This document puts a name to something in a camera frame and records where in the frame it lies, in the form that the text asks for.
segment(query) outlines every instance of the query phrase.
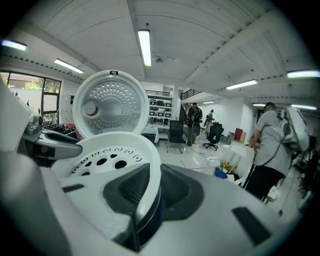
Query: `floor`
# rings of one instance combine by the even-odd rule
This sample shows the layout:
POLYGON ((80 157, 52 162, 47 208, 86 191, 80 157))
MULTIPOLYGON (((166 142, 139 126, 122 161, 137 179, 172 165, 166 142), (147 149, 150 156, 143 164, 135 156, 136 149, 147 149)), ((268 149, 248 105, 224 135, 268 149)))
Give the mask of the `floor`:
MULTIPOLYGON (((183 154, 181 154, 180 150, 177 148, 180 146, 182 149, 182 144, 176 144, 175 149, 169 147, 168 153, 167 140, 160 139, 155 146, 158 149, 163 164, 175 165, 207 175, 213 175, 214 170, 212 167, 208 167, 207 157, 222 157, 226 149, 223 147, 222 142, 218 143, 217 151, 212 147, 206 149, 204 143, 208 143, 208 140, 203 131, 198 136, 196 145, 192 148, 185 147, 183 154)), ((273 209, 277 214, 282 210, 281 219, 285 223, 292 221, 300 215, 298 203, 302 198, 302 195, 298 191, 300 182, 299 176, 300 174, 298 171, 296 171, 295 168, 291 168, 282 185, 279 187, 279 198, 274 202, 267 203, 267 206, 273 209)))

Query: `inner lid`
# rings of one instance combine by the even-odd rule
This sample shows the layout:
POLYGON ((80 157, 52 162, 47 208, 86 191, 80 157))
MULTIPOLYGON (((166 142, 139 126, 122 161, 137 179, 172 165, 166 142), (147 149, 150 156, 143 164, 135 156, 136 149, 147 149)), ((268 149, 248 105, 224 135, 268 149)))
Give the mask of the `inner lid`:
POLYGON ((105 70, 82 83, 73 100, 72 115, 83 138, 116 131, 141 134, 149 118, 148 96, 133 76, 105 70))

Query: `white ceiling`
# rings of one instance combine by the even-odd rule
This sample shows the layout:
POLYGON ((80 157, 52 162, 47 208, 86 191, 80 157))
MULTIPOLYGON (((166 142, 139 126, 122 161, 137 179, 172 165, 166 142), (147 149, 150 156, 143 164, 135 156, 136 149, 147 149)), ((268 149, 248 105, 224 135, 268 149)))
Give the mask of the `white ceiling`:
POLYGON ((80 79, 119 69, 140 81, 227 98, 320 108, 318 79, 286 78, 288 71, 317 67, 295 28, 267 0, 44 0, 9 37, 28 45, 27 52, 14 52, 18 57, 59 70, 64 67, 53 61, 62 59, 84 70, 72 72, 80 79), (152 67, 143 65, 140 29, 151 33, 152 67), (252 79, 259 85, 225 89, 252 79))

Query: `person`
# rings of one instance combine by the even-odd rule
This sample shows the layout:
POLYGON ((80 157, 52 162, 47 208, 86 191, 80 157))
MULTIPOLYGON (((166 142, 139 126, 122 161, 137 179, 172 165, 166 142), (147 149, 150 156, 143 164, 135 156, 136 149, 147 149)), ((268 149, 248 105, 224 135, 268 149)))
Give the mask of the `person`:
POLYGON ((207 115, 207 124, 206 124, 206 127, 205 127, 205 132, 207 134, 210 133, 210 127, 213 125, 213 121, 215 120, 214 116, 213 116, 214 112, 215 111, 213 109, 211 109, 210 113, 207 115))
POLYGON ((253 148, 259 139, 260 145, 255 158, 255 169, 245 190, 260 200, 268 195, 272 186, 287 175, 291 165, 291 150, 281 142, 283 138, 274 129, 279 127, 279 123, 276 105, 268 102, 249 141, 250 148, 253 148))
POLYGON ((189 108, 188 115, 188 133, 186 146, 191 148, 196 144, 197 135, 194 135, 193 124, 200 123, 202 119, 202 110, 198 107, 196 102, 192 103, 192 107, 189 108))

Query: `black pants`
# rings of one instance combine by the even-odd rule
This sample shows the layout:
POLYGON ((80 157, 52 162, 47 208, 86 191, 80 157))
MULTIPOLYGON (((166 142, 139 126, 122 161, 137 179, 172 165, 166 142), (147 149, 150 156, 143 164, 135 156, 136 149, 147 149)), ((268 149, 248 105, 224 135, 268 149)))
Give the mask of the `black pants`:
POLYGON ((261 200, 268 195, 272 186, 284 177, 281 172, 273 168, 259 165, 254 168, 245 190, 261 200))

